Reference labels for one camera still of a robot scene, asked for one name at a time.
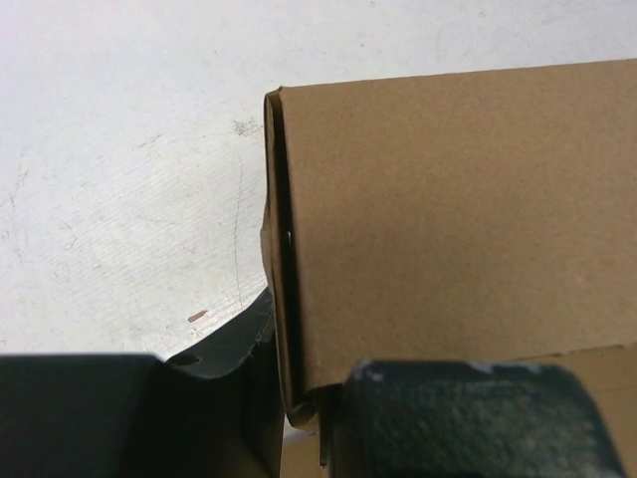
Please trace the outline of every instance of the white floor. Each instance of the white floor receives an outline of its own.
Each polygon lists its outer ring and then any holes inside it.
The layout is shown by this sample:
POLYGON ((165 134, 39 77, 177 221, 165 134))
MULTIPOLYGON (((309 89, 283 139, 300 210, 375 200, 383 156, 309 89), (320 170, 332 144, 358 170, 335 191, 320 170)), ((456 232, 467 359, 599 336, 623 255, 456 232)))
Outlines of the white floor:
POLYGON ((633 0, 5 0, 0 352, 166 357, 250 303, 281 84, 636 56, 633 0))

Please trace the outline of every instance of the cardboard flap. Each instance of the cardboard flap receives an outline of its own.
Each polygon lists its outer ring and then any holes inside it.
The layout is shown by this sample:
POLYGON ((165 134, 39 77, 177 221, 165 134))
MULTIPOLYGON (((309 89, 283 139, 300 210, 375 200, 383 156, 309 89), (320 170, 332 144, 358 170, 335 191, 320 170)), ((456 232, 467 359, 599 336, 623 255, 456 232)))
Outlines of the cardboard flap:
POLYGON ((287 391, 364 358, 637 343, 636 79, 625 61, 269 96, 287 391))

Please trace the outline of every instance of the white table surface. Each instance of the white table surface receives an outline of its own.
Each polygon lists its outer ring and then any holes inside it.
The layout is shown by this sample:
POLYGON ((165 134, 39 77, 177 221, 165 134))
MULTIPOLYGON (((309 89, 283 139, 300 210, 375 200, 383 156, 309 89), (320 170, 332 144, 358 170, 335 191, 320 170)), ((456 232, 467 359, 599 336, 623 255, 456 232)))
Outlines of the white table surface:
POLYGON ((633 0, 5 0, 0 352, 166 357, 249 304, 279 85, 630 57, 633 0))

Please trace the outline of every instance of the small hole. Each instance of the small hole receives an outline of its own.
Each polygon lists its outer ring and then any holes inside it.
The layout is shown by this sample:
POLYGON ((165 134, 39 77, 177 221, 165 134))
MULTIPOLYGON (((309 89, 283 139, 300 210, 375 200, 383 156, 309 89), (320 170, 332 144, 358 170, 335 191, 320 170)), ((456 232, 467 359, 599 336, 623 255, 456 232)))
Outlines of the small hole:
POLYGON ((195 354, 179 354, 168 360, 168 364, 172 366, 187 366, 201 362, 201 357, 195 354))

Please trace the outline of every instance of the black object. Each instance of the black object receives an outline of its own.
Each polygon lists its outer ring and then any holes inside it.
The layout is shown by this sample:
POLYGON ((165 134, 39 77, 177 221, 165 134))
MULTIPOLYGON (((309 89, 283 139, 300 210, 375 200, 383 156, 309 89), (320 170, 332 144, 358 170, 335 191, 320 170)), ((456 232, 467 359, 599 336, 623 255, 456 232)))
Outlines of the black object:
MULTIPOLYGON (((276 478, 272 299, 162 363, 0 358, 0 477, 276 478)), ((319 390, 333 478, 620 478, 594 404, 555 366, 364 362, 319 390)))
POLYGON ((624 476, 595 405, 557 366, 364 362, 332 399, 333 477, 624 476))
POLYGON ((167 363, 2 357, 2 477, 279 476, 272 300, 167 363))

